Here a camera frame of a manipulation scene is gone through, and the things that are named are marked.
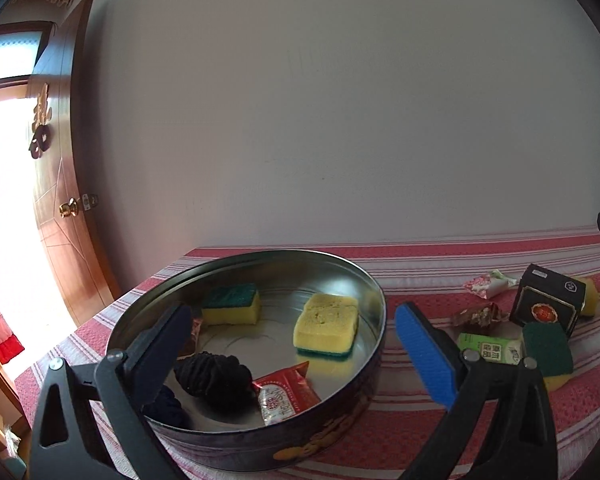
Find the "green white tissue pack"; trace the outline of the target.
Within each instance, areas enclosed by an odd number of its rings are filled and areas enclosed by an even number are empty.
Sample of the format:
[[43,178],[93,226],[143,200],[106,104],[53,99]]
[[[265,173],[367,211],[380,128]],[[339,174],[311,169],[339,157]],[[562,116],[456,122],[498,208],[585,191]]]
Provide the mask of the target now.
[[520,339],[460,333],[456,342],[460,350],[475,350],[488,362],[517,365],[524,358]]

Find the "green topped yellow sponge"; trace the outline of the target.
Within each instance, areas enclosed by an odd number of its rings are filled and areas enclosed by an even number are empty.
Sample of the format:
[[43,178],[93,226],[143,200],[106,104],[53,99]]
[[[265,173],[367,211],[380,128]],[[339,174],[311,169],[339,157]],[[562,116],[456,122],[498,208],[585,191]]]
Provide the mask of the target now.
[[562,388],[573,374],[568,338],[558,323],[528,323],[522,329],[526,356],[535,360],[546,390]]

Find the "black box with red emblem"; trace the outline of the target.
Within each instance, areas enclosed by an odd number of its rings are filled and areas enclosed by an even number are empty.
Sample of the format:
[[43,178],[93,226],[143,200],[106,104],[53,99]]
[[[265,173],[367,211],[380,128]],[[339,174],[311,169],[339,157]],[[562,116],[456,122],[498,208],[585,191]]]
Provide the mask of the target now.
[[519,280],[509,319],[559,325],[570,338],[585,306],[586,285],[576,278],[530,264]]

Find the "black knitted ball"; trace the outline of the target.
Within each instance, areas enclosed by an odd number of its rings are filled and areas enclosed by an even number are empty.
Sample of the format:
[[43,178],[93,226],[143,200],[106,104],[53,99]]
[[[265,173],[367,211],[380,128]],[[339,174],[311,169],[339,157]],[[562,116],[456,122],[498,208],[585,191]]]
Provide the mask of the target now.
[[236,356],[201,351],[174,366],[178,384],[211,413],[238,417],[254,407],[257,389],[250,369]]

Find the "brown candy wrapper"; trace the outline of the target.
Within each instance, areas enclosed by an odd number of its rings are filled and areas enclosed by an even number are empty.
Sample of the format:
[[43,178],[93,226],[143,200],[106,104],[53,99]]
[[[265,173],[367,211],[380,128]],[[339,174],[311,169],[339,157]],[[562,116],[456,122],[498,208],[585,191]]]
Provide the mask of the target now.
[[463,333],[489,335],[508,318],[509,313],[495,302],[485,301],[454,313],[451,324]]

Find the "yellow green sponge far in tin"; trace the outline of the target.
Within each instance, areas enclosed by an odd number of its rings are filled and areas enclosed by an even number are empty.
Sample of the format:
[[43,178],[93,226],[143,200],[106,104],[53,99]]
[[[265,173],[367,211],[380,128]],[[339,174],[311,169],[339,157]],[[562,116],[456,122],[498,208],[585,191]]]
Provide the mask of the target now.
[[254,325],[260,318],[260,294],[252,283],[212,289],[201,307],[204,324]]

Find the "red white candy wrapper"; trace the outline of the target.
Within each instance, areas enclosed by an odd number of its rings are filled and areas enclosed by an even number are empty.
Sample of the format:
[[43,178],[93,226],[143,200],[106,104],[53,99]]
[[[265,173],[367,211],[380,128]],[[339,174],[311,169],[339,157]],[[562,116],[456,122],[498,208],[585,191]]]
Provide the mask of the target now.
[[466,282],[463,285],[463,288],[471,295],[484,300],[490,300],[517,286],[518,281],[516,278],[512,278],[500,270],[495,269]]

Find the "round metal tin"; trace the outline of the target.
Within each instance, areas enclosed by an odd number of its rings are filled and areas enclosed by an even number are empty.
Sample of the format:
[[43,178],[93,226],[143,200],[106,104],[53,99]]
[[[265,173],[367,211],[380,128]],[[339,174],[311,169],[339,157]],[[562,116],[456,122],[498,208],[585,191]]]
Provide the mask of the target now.
[[[257,324],[205,327],[198,350],[236,356],[255,378],[306,362],[306,379],[320,402],[283,422],[265,425],[258,408],[237,418],[215,415],[189,396],[174,375],[166,376],[164,383],[181,402],[190,426],[181,429],[156,420],[150,426],[175,452],[214,469],[264,471],[321,452],[355,424],[378,385],[387,322],[384,293],[362,268],[326,252],[246,252],[174,274],[132,302],[114,326],[107,347],[128,348],[174,304],[200,307],[213,289],[248,283],[255,284],[260,294]],[[358,302],[358,330],[345,358],[300,354],[294,348],[294,324],[315,294],[348,296]]]

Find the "red snack packet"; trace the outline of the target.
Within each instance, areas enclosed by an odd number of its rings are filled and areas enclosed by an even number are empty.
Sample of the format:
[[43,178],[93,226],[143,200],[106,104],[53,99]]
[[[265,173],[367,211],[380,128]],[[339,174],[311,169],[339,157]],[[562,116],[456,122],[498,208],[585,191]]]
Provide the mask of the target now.
[[265,426],[290,419],[321,402],[306,374],[310,363],[276,370],[253,382]]

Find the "brass door knob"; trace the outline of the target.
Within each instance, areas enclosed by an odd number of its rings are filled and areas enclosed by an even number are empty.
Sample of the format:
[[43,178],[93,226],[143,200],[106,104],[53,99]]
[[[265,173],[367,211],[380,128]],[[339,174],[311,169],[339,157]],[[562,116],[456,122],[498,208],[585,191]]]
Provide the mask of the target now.
[[80,201],[73,197],[70,197],[65,203],[58,206],[58,214],[61,218],[76,218],[80,210]]

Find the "yellow sponge green base in tin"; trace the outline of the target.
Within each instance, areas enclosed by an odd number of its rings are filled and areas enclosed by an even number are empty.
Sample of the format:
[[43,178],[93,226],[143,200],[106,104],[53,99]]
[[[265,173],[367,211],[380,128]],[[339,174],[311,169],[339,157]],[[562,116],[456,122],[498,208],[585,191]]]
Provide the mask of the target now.
[[358,300],[350,296],[314,294],[304,305],[292,342],[299,352],[347,356],[358,331]]

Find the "dark door ornament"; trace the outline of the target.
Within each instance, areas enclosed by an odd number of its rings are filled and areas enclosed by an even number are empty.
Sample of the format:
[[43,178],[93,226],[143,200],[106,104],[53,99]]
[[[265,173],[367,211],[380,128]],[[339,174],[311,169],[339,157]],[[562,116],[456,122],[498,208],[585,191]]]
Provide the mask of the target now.
[[33,159],[41,158],[50,147],[50,126],[48,124],[53,118],[53,109],[48,102],[48,90],[50,90],[50,86],[43,84],[36,96],[33,109],[32,138],[29,144],[29,153]]

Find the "wooden door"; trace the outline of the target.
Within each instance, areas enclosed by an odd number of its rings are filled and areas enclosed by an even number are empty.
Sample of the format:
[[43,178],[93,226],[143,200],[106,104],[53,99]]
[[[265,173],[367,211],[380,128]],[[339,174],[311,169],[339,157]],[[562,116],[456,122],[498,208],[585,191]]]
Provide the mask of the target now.
[[[120,294],[91,219],[98,198],[79,184],[73,143],[80,132],[79,83],[93,2],[81,0],[68,14],[36,61],[27,86],[35,103],[42,85],[50,86],[50,147],[33,159],[34,214],[50,270],[77,326]],[[76,218],[61,218],[58,206],[70,197],[80,201],[81,210]]]

